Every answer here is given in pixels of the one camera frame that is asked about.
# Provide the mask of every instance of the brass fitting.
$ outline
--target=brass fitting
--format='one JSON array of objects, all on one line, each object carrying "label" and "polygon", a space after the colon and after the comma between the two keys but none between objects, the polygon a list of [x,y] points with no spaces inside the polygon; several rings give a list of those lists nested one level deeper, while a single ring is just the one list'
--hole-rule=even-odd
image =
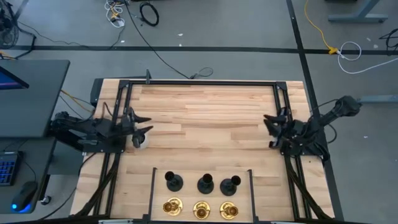
[{"label": "brass fitting", "polygon": [[182,211],[182,201],[179,198],[170,198],[163,204],[163,211],[171,216],[176,216]]},{"label": "brass fitting", "polygon": [[198,219],[206,219],[210,214],[210,205],[207,202],[198,202],[193,206],[193,214]]},{"label": "brass fitting", "polygon": [[226,220],[231,220],[238,214],[238,208],[232,202],[224,202],[220,207],[220,213]]}]

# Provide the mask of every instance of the computer monitor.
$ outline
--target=computer monitor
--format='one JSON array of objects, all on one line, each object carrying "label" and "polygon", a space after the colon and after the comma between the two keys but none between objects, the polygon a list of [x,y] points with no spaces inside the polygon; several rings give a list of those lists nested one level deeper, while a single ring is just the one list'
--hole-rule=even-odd
[{"label": "computer monitor", "polygon": [[20,78],[0,67],[0,90],[28,88],[29,85]]}]

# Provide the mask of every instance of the wooden table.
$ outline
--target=wooden table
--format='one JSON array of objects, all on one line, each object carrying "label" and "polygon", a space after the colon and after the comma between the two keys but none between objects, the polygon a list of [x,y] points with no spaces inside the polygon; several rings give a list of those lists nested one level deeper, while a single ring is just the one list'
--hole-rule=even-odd
[{"label": "wooden table", "polygon": [[[103,114],[104,102],[110,107],[114,105],[118,83],[118,79],[104,80],[95,117]],[[286,84],[294,119],[307,120],[310,113],[303,83]],[[149,146],[143,151],[135,150],[132,142],[127,141],[111,218],[142,218],[148,214],[152,169],[156,167],[203,173],[252,169],[259,219],[294,219],[284,157],[278,150],[268,148],[272,138],[263,123],[262,115],[276,114],[271,87],[134,85],[130,105],[139,116],[152,118],[143,126],[154,128],[149,131]],[[82,168],[71,214],[79,211],[96,190],[102,161],[103,154],[97,154]],[[321,160],[302,156],[302,166],[308,191],[333,217]],[[298,204],[303,217],[301,197]]]}]

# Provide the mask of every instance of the black metal frame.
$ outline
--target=black metal frame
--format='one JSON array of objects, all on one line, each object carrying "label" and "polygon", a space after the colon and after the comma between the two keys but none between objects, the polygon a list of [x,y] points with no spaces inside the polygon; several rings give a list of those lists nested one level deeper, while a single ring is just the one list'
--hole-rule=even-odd
[{"label": "black metal frame", "polygon": [[[130,104],[130,99],[131,99],[131,93],[132,93],[132,86],[133,85],[231,85],[231,86],[269,86],[273,88],[274,91],[274,100],[275,100],[275,107],[277,113],[281,110],[281,103],[280,103],[280,98],[279,98],[279,92],[281,91],[283,94],[283,99],[285,103],[285,107],[289,111],[289,119],[293,120],[293,117],[291,115],[291,108],[290,108],[290,101],[289,101],[289,95],[287,92],[287,84],[286,82],[254,82],[254,81],[216,81],[216,80],[149,80],[149,77],[146,77],[146,79],[137,79],[137,80],[120,80],[119,81],[119,88],[118,88],[118,93],[116,96],[116,101],[115,101],[115,107],[113,111],[113,122],[116,124],[116,120],[118,117],[119,113],[119,107],[121,104],[121,99],[122,99],[122,93],[124,88],[127,88],[127,93],[126,93],[126,100],[124,102],[124,109],[123,109],[123,114],[126,114],[129,104]],[[285,165],[287,167],[287,164],[290,163],[290,156],[284,156],[285,157]],[[119,160],[120,160],[120,154],[115,155],[115,160],[117,159],[117,166],[119,165]],[[100,180],[103,180],[105,175],[106,175],[106,170],[108,168],[108,163],[109,163],[109,156],[107,154],[105,155],[104,162],[103,162],[103,167],[101,170],[101,176]],[[305,178],[302,170],[302,163],[300,156],[297,156],[295,158],[295,163],[297,166],[297,175],[301,181],[301,183],[305,187]],[[154,171],[152,173],[152,185],[151,185],[151,190],[150,190],[150,205],[149,205],[149,211],[147,215],[143,215],[142,220],[134,219],[134,221],[137,222],[144,222],[144,223],[188,223],[188,222],[168,222],[168,221],[151,221],[150,216],[151,216],[151,207],[152,207],[152,197],[153,197],[153,189],[154,189],[154,177],[155,177],[155,172],[156,168],[154,168]],[[252,172],[251,170],[248,171],[249,175],[252,177]],[[107,203],[106,203],[106,211],[105,215],[110,216],[111,214],[111,208],[113,204],[113,195],[114,195],[114,190],[115,190],[115,183],[116,183],[116,175],[113,177],[111,181],[111,187],[109,188],[109,194],[107,198]],[[289,183],[289,191],[290,191],[290,198],[292,202],[292,210],[294,214],[294,219],[299,220],[301,219],[300,217],[300,212],[299,212],[299,206],[297,202],[297,195],[295,191],[295,184],[293,183],[292,179],[289,178],[288,176],[288,183]],[[253,184],[252,184],[252,178],[251,178],[251,192],[252,192],[252,209],[253,209],[253,223],[262,223],[264,221],[259,221],[258,217],[256,216],[256,211],[255,211],[255,204],[254,204],[254,191],[253,191]],[[101,199],[96,202],[95,209],[93,215],[98,215],[99,210],[100,210],[100,203]],[[305,210],[305,218],[311,219],[311,209],[308,206],[307,201],[303,198],[303,204],[304,204],[304,210]]]}]

